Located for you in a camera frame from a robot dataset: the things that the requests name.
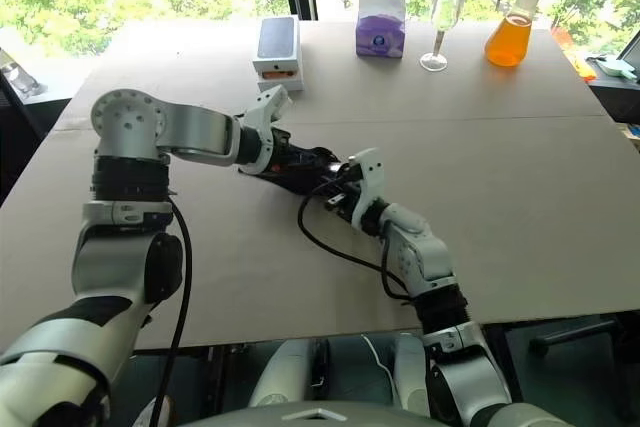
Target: orange liquid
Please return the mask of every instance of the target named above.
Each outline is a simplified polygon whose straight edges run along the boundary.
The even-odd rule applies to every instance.
[[[531,21],[526,17],[505,17],[484,47],[487,59],[501,67],[518,65],[527,55],[530,33]]]

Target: tissue box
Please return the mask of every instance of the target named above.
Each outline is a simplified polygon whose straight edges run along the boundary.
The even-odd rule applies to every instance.
[[[402,57],[404,0],[359,0],[356,54]]]

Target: floor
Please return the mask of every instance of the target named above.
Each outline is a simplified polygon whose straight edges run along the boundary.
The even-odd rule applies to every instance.
[[[606,334],[554,346],[544,359],[528,353],[529,339],[536,335],[594,322],[584,317],[523,327],[508,333],[514,364],[525,401],[536,404],[577,427],[639,426],[625,424],[613,414],[610,397],[613,384],[611,351]],[[370,336],[381,361],[392,367],[392,336]],[[278,342],[253,344],[231,355],[223,409],[247,405],[253,387]],[[360,336],[330,339],[332,367],[329,371],[329,399],[363,402],[391,402],[386,374],[375,365],[371,351]],[[111,427],[130,426],[138,412],[153,397],[162,369],[162,359],[138,356],[132,359],[115,391]],[[179,424],[200,418],[204,379],[202,364],[181,358],[170,387]],[[635,380],[635,409],[640,412],[640,373]]]

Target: black cable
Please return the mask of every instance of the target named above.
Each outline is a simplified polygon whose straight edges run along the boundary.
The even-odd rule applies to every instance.
[[[316,188],[314,188],[309,194],[302,199],[300,203],[300,207],[298,207],[298,228],[302,231],[302,233],[314,244],[316,244],[321,249],[326,250],[330,254],[335,255],[336,257],[340,257],[342,259],[348,260],[350,262],[354,262],[356,264],[362,265],[371,270],[375,270],[376,272],[382,274],[382,269],[376,264],[372,264],[371,262],[367,262],[366,260],[360,259],[358,257],[354,257],[353,255],[345,254],[344,252],[340,252],[339,250],[334,249],[330,245],[325,244],[320,239],[318,239],[315,235],[313,235],[304,225],[304,211],[307,208],[307,205],[311,201],[314,195],[317,195],[320,191],[326,189],[327,187],[331,187],[332,185],[338,184],[342,182],[342,179],[338,177],[337,179],[330,180],[329,182],[325,182],[324,184],[320,184]],[[396,284],[398,284],[402,290],[407,291],[404,282],[400,280],[400,278],[392,272],[388,272],[386,274],[388,278],[393,280]]]
[[[189,299],[191,297],[191,280],[193,277],[193,256],[191,250],[191,236],[189,235],[189,229],[187,223],[182,216],[182,212],[178,209],[178,206],[173,200],[168,199],[173,208],[173,214],[178,220],[180,226],[180,232],[182,232],[182,240],[184,241],[184,287],[182,290],[182,302],[180,303],[180,312],[178,313],[178,321],[176,322],[176,329],[173,332],[173,339],[171,339],[171,347],[167,352],[167,359],[164,363],[164,371],[162,373],[162,380],[160,381],[160,387],[158,387],[158,393],[156,395],[156,401],[153,404],[153,411],[151,413],[151,421],[149,427],[158,427],[158,421],[160,419],[160,411],[162,410],[162,403],[164,396],[167,394],[167,388],[169,387],[169,379],[171,378],[171,371],[173,370],[173,364],[175,363],[178,355],[178,347],[180,346],[180,338],[182,337],[182,330],[184,329],[185,321],[187,320],[187,310],[189,309]]]
[[[384,234],[387,234],[389,225],[391,225],[391,222],[389,221],[384,223],[384,226],[382,227],[382,232]],[[411,302],[411,297],[404,294],[396,294],[391,290],[391,287],[389,286],[388,277],[390,277],[391,274],[388,270],[387,260],[389,257],[389,247],[391,245],[391,240],[389,239],[388,235],[385,235],[384,237],[385,237],[385,240],[384,240],[384,245],[382,246],[382,261],[380,263],[380,277],[382,278],[382,288],[384,289],[384,293],[387,294],[392,299],[406,300],[408,302]]]

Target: wine glass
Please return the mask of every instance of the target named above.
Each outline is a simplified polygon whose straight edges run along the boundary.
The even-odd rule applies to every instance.
[[[447,67],[447,59],[440,53],[444,33],[458,22],[464,0],[433,0],[431,23],[438,31],[433,52],[420,57],[420,65],[431,72],[440,72]]]

